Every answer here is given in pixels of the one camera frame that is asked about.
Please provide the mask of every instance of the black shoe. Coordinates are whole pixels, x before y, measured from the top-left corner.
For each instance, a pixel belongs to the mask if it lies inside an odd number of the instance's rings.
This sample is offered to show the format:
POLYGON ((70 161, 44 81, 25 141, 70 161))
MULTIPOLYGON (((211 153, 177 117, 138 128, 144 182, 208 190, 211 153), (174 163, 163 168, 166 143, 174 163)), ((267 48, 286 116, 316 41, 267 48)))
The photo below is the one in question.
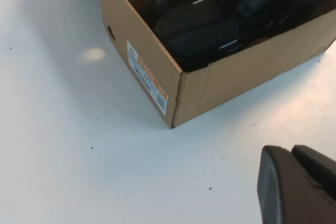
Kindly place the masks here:
POLYGON ((306 22, 323 0, 191 0, 166 13, 155 32, 190 72, 234 54, 256 39, 306 22))

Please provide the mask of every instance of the cardboard box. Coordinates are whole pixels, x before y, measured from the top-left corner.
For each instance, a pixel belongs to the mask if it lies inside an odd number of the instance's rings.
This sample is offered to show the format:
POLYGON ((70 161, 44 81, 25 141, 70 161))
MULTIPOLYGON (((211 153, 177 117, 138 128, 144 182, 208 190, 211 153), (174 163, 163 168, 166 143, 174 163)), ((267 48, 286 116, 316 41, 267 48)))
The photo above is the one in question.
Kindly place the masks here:
POLYGON ((149 1, 101 0, 103 21, 120 56, 170 127, 325 52, 336 39, 336 1, 327 0, 314 20, 186 73, 136 12, 134 7, 149 1))

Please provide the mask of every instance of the orange label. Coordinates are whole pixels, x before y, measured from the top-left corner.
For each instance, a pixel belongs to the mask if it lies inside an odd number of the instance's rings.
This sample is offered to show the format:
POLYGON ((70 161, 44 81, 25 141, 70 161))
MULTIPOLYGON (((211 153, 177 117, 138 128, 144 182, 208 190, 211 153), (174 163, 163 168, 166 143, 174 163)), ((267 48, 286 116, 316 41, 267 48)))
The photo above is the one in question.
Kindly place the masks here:
POLYGON ((142 68, 146 71, 146 73, 148 74, 148 77, 151 78, 152 82, 155 84, 156 88, 159 90, 159 92, 161 93, 161 95, 163 96, 163 98, 165 100, 167 100, 168 99, 168 95, 166 94, 166 92, 164 92, 164 90, 160 86, 159 82, 156 80, 156 78, 154 77, 154 75, 152 74, 152 72, 149 70, 149 68, 147 67, 147 65, 145 64, 145 62, 140 58, 140 56, 138 56, 138 62, 140 63, 140 65, 142 66, 142 68))

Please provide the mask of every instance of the hole in box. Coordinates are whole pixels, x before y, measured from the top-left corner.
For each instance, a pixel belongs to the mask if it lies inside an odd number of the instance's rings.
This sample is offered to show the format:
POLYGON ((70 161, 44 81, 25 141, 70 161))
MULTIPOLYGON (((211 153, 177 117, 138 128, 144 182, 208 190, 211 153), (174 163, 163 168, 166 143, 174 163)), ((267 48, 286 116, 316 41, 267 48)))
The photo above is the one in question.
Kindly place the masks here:
POLYGON ((114 33, 113 33, 111 27, 110 27, 110 26, 107 26, 107 30, 109 31, 109 34, 111 35, 112 39, 115 41, 115 40, 116 40, 116 37, 115 37, 115 35, 114 35, 114 33))

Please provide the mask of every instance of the white surface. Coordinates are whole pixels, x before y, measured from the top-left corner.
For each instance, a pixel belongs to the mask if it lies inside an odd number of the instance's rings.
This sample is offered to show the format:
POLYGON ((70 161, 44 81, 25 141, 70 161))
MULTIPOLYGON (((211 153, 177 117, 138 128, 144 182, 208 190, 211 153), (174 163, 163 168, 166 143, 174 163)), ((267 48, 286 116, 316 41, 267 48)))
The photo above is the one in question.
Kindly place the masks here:
POLYGON ((261 224, 264 145, 336 158, 335 45, 170 130, 99 0, 0 0, 0 27, 0 223, 261 224))

